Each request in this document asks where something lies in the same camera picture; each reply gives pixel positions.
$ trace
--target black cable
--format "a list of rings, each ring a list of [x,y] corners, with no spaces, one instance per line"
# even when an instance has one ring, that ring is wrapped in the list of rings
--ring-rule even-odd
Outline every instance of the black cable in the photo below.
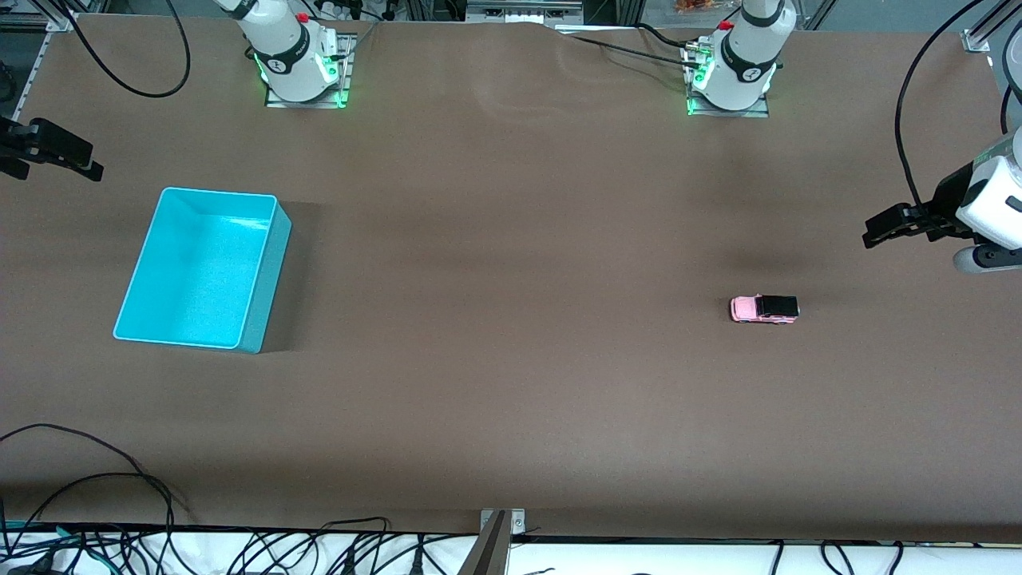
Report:
[[[909,91],[909,83],[912,81],[912,76],[916,73],[916,67],[919,66],[920,60],[923,59],[923,56],[926,54],[927,50],[930,49],[930,46],[936,42],[937,38],[939,38],[945,30],[950,28],[957,19],[965,15],[966,12],[975,8],[983,1],[984,0],[972,0],[963,6],[962,9],[955,12],[955,15],[947,18],[947,21],[940,25],[940,28],[938,28],[937,31],[930,36],[926,43],[923,44],[923,47],[920,48],[919,53],[916,54],[916,57],[912,60],[912,65],[909,66],[909,71],[904,76],[904,82],[901,83],[901,91],[898,93],[897,104],[894,107],[894,143],[897,146],[897,155],[898,159],[901,160],[901,169],[904,171],[904,179],[909,184],[909,191],[912,192],[912,198],[916,202],[916,208],[918,209],[923,209],[923,200],[919,197],[919,189],[916,187],[916,180],[912,176],[912,166],[909,164],[909,158],[904,153],[904,142],[901,138],[901,107],[904,105],[904,96]]]
[[[784,555],[784,539],[777,541],[777,555],[774,556],[774,564],[771,565],[770,575],[777,575],[778,567],[781,567],[781,556]]]
[[[831,564],[830,559],[827,558],[827,545],[833,545],[837,547],[837,553],[841,554],[841,559],[844,560],[844,566],[848,568],[847,574],[841,573],[840,571],[838,571],[836,567],[834,567]],[[834,575],[855,575],[855,570],[851,568],[851,562],[848,561],[848,556],[844,554],[844,549],[841,548],[841,545],[835,543],[834,541],[824,541],[820,543],[820,557],[824,559],[824,563],[826,563],[827,567],[829,567],[830,570],[834,572]]]
[[[603,7],[607,5],[607,2],[610,2],[610,0],[603,0],[603,2],[601,2],[600,5],[597,6],[597,8],[595,10],[593,10],[593,14],[590,16],[589,20],[585,21],[584,23],[585,25],[591,25],[591,23],[593,23],[593,20],[596,19],[597,15],[599,15],[600,10],[602,10]]]
[[[428,545],[429,543],[435,543],[435,542],[437,542],[437,541],[444,541],[444,540],[446,540],[446,539],[454,539],[454,538],[456,538],[456,537],[471,537],[471,535],[440,535],[439,537],[435,537],[435,538],[433,538],[433,539],[429,539],[429,540],[426,540],[426,541],[423,541],[423,543],[422,543],[422,544],[423,544],[423,545]],[[415,548],[416,548],[416,547],[418,547],[418,546],[419,546],[419,544],[418,544],[418,543],[416,543],[416,544],[412,545],[411,547],[408,547],[407,549],[405,549],[405,550],[403,550],[403,552],[400,552],[400,553],[399,553],[398,555],[396,555],[396,556],[391,557],[391,558],[390,558],[390,559],[388,559],[387,561],[385,561],[385,562],[383,562],[382,564],[380,564],[380,566],[379,566],[379,568],[378,568],[378,569],[373,569],[373,570],[371,570],[371,571],[369,572],[369,575],[379,575],[379,573],[380,573],[381,571],[383,571],[384,569],[386,569],[386,567],[387,567],[388,565],[390,565],[391,563],[393,563],[393,562],[398,561],[399,559],[401,559],[401,558],[402,558],[402,557],[404,557],[405,555],[407,555],[407,554],[410,554],[410,553],[414,552],[414,550],[415,550]]]
[[[827,9],[820,16],[820,19],[817,20],[817,23],[812,27],[812,30],[820,30],[820,27],[824,23],[824,20],[827,19],[827,16],[830,15],[831,10],[834,9],[834,6],[836,4],[837,4],[837,0],[834,0],[833,2],[830,3],[830,5],[827,6]]]
[[[177,85],[175,85],[170,90],[167,90],[166,92],[144,92],[142,90],[139,90],[138,88],[129,86],[124,80],[119,78],[117,74],[113,74],[113,70],[107,67],[106,63],[104,63],[102,58],[99,57],[99,54],[97,54],[96,51],[92,49],[92,44],[89,43],[89,40],[86,39],[85,34],[82,33],[82,29],[79,28],[78,20],[76,20],[74,14],[72,14],[71,8],[67,6],[66,0],[56,0],[55,5],[57,9],[60,11],[61,15],[67,18],[67,21],[71,22],[72,28],[75,29],[75,34],[78,36],[78,39],[82,41],[82,46],[85,47],[85,50],[89,52],[89,55],[92,56],[92,59],[96,62],[97,65],[99,65],[100,69],[102,69],[103,73],[110,78],[110,80],[115,82],[118,86],[121,86],[125,90],[128,90],[129,92],[135,95],[142,96],[145,98],[166,98],[168,96],[173,96],[174,94],[178,93],[181,90],[181,88],[184,88],[185,83],[188,82],[188,77],[191,75],[191,46],[188,45],[188,37],[185,35],[184,27],[181,26],[181,17],[178,16],[178,11],[174,8],[174,3],[171,0],[164,0],[164,1],[167,2],[167,7],[170,8],[171,15],[174,16],[174,23],[178,27],[178,33],[181,35],[181,43],[184,45],[185,48],[184,74],[181,75],[181,80],[178,81]]]
[[[50,496],[47,497],[46,500],[44,500],[42,505],[40,505],[38,508],[36,508],[36,511],[32,512],[32,515],[29,516],[29,519],[26,521],[26,524],[32,523],[36,518],[40,517],[43,514],[43,512],[46,510],[46,508],[50,506],[50,504],[52,504],[57,497],[59,497],[61,494],[63,494],[66,491],[68,491],[71,488],[73,488],[73,487],[75,487],[77,485],[80,485],[82,483],[87,483],[89,481],[94,481],[94,480],[97,480],[97,479],[108,478],[108,477],[139,477],[139,478],[145,479],[147,482],[152,481],[153,483],[150,483],[150,485],[152,485],[153,488],[156,489],[157,492],[159,492],[160,497],[164,499],[164,502],[167,505],[167,530],[168,530],[168,533],[170,533],[171,525],[173,524],[173,517],[174,517],[174,515],[173,515],[174,511],[173,511],[173,508],[172,508],[172,500],[171,500],[171,496],[170,496],[170,490],[167,488],[166,485],[162,484],[162,481],[160,481],[158,478],[155,478],[155,477],[150,476],[150,475],[145,474],[145,473],[132,473],[132,472],[107,472],[107,473],[99,473],[99,474],[93,474],[93,475],[90,475],[90,476],[86,476],[86,477],[83,477],[83,478],[80,478],[80,479],[76,479],[75,481],[65,484],[64,486],[60,487],[59,489],[57,489],[56,491],[54,491],[52,494],[50,494]],[[24,531],[20,532],[20,533],[18,533],[17,537],[14,539],[14,546],[15,547],[17,546],[17,543],[21,539],[21,536],[24,534],[25,534]]]
[[[731,18],[735,17],[735,14],[737,14],[740,11],[742,11],[742,5],[741,4],[739,4],[737,8],[735,8],[734,10],[732,10],[731,13],[728,14],[727,16],[725,16],[724,19],[721,20],[721,21],[730,20]]]
[[[415,557],[412,558],[412,568],[409,570],[408,575],[423,575],[425,572],[422,570],[422,556],[425,553],[424,545],[426,536],[419,534],[419,544],[415,546]]]
[[[3,497],[0,497],[0,533],[3,533],[4,554],[10,555],[10,538],[7,537],[7,515],[3,511]]]
[[[1008,133],[1008,101],[1012,97],[1012,87],[1005,90],[1005,97],[1001,99],[1001,133]]]
[[[653,28],[652,26],[650,26],[648,23],[639,22],[639,23],[634,25],[632,28],[638,28],[639,30],[645,30],[646,32],[648,32],[648,33],[652,34],[654,37],[656,37],[657,40],[659,40],[660,42],[663,42],[664,44],[666,44],[668,46],[673,46],[676,48],[684,48],[685,47],[685,42],[679,42],[678,40],[671,40],[670,38],[667,38],[666,36],[660,34],[660,31],[658,31],[657,29]]]
[[[897,547],[897,554],[894,556],[894,561],[891,566],[887,568],[887,575],[894,575],[894,571],[897,570],[898,564],[901,563],[901,556],[904,555],[904,545],[901,541],[894,541],[894,546]]]
[[[635,54],[637,56],[642,56],[644,58],[650,58],[650,59],[653,59],[653,60],[665,61],[665,62],[668,62],[668,63],[673,63],[673,64],[681,65],[683,67],[696,67],[696,66],[699,65],[696,62],[676,60],[673,58],[665,58],[663,56],[658,56],[656,54],[650,54],[648,52],[640,52],[639,50],[633,50],[632,48],[625,48],[623,46],[616,46],[614,44],[608,44],[606,42],[600,42],[599,40],[592,40],[590,38],[583,38],[583,37],[576,36],[574,34],[570,35],[570,37],[574,38],[575,40],[577,40],[579,42],[586,42],[588,44],[596,44],[597,46],[603,46],[604,48],[610,48],[611,50],[618,50],[620,52],[625,52],[625,53],[629,53],[629,54]]]
[[[436,563],[436,560],[433,559],[433,556],[429,555],[429,552],[426,550],[425,545],[422,546],[422,555],[426,558],[426,561],[433,564],[433,567],[436,568],[436,571],[440,575],[448,575],[447,571],[445,571],[444,568],[440,567],[438,563]]]

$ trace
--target metal bracket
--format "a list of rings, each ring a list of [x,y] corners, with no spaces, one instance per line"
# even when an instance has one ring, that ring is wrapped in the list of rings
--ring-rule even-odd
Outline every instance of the metal bracket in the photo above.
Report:
[[[975,38],[972,36],[971,33],[972,33],[972,31],[969,30],[969,29],[966,29],[965,31],[962,32],[962,47],[965,48],[965,51],[971,52],[971,53],[974,53],[974,54],[980,54],[980,53],[983,53],[983,52],[989,52],[990,51],[990,43],[987,42],[986,40],[983,40],[982,42],[974,43],[975,42]]]
[[[465,563],[458,570],[458,575],[506,575],[508,569],[508,553],[511,550],[511,529],[517,527],[514,514],[520,513],[524,518],[524,510],[483,510],[481,516],[482,530],[479,537],[472,543],[472,548],[465,558]],[[525,520],[521,519],[522,528]]]
[[[495,512],[500,510],[482,510],[479,514],[479,529],[483,529]],[[507,510],[511,512],[511,534],[521,535],[525,532],[525,510]]]

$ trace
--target black label band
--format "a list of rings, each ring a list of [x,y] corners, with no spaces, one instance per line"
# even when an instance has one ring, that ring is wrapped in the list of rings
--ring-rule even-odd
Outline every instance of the black label band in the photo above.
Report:
[[[241,2],[238,2],[238,5],[235,6],[233,10],[224,10],[224,11],[227,12],[228,15],[230,15],[232,18],[240,20],[244,19],[244,17],[248,15],[248,12],[252,9],[252,6],[254,5],[256,5],[256,0],[241,0]]]
[[[774,62],[777,61],[776,56],[770,61],[762,63],[752,63],[742,58],[731,49],[731,33],[728,33],[724,37],[724,41],[721,42],[721,55],[724,56],[724,61],[727,62],[728,67],[735,70],[738,81],[743,84],[756,82],[763,77],[763,74],[770,71],[770,68],[774,66]]]
[[[285,50],[279,54],[265,54],[256,50],[256,56],[263,62],[263,65],[267,69],[274,74],[290,74],[294,62],[300,60],[306,55],[306,52],[309,51],[309,29],[304,26],[299,26],[298,28],[301,29],[301,37],[298,38],[298,42],[289,50]]]
[[[745,21],[751,23],[752,26],[754,26],[756,28],[770,28],[770,27],[774,26],[774,22],[776,22],[778,19],[781,18],[781,12],[784,11],[784,5],[787,4],[787,3],[788,3],[788,0],[781,0],[780,2],[778,2],[778,4],[777,4],[777,10],[774,12],[774,15],[766,16],[764,18],[760,18],[758,16],[753,16],[752,14],[746,12],[745,11],[745,4],[743,3],[742,4],[742,18]]]

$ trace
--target metal frame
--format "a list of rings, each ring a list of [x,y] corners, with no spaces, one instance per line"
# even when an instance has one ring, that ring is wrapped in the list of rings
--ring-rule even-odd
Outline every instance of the metal frame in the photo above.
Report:
[[[1022,0],[1008,0],[983,14],[975,25],[962,33],[962,46],[967,52],[989,52],[991,35],[1022,10]]]
[[[50,46],[50,40],[53,38],[53,33],[47,33],[46,38],[43,38],[43,45],[39,47],[39,53],[36,54],[36,61],[32,63],[32,69],[29,71],[29,79],[25,81],[25,86],[21,87],[21,96],[17,99],[17,104],[14,106],[14,112],[11,114],[10,118],[17,122],[18,115],[21,114],[21,108],[25,107],[25,102],[29,99],[29,89],[32,88],[32,83],[36,80],[36,73],[39,71],[39,66],[43,64],[43,54],[46,53],[46,48]]]
[[[515,510],[489,510],[479,537],[472,543],[458,575],[505,575],[508,553],[511,550],[511,530],[515,527]]]
[[[820,30],[820,26],[824,23],[824,20],[826,20],[827,16],[830,15],[831,10],[833,10],[834,6],[837,5],[837,1],[838,0],[823,0],[823,2],[820,3],[820,7],[817,8],[817,11],[812,13],[812,17],[810,17],[809,21],[805,23],[805,28],[803,30]]]

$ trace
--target white surface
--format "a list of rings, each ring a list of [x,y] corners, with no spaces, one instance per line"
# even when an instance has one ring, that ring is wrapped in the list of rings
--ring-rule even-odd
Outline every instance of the white surface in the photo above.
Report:
[[[32,535],[26,541],[43,540],[45,537]],[[315,554],[311,553],[298,565],[291,568],[291,575],[322,574],[333,560],[355,538],[354,535],[331,534],[321,538],[320,561],[314,567]],[[182,558],[200,575],[223,575],[231,561],[248,541],[246,533],[177,533],[175,545]],[[281,555],[300,542],[301,536],[290,536],[274,545],[275,555]],[[147,546],[158,554],[162,535],[147,538]],[[414,535],[404,535],[383,545],[379,562],[393,557],[397,553],[416,544]],[[449,575],[455,575],[461,562],[468,555],[474,537],[463,537],[438,541],[427,545],[427,550]],[[525,575],[548,568],[554,568],[551,575],[766,575],[777,552],[777,546],[769,544],[550,544],[527,543],[512,545],[508,575]],[[884,575],[894,559],[895,549],[890,546],[843,547],[855,569],[856,575]],[[829,549],[831,562],[843,568],[836,549]],[[66,567],[74,552],[61,552],[54,562],[54,569]],[[290,564],[297,554],[284,561]],[[386,575],[407,575],[412,565],[413,554],[409,553],[387,567]],[[269,566],[267,554],[260,556],[245,569],[248,573],[259,573]],[[359,564],[358,574],[368,575],[372,557]],[[17,564],[29,564],[32,560],[10,562],[0,566],[0,575]],[[168,553],[165,561],[168,575],[185,575],[180,564]],[[428,562],[423,563],[425,575],[435,575],[437,570]],[[273,573],[283,571],[274,569]],[[76,568],[78,575],[108,575],[105,567],[83,557]],[[827,575],[827,569],[820,558],[816,545],[788,544],[785,546],[778,575]],[[1002,574],[1022,573],[1022,549],[973,548],[973,547],[907,547],[904,558],[896,575],[959,575],[959,574]]]

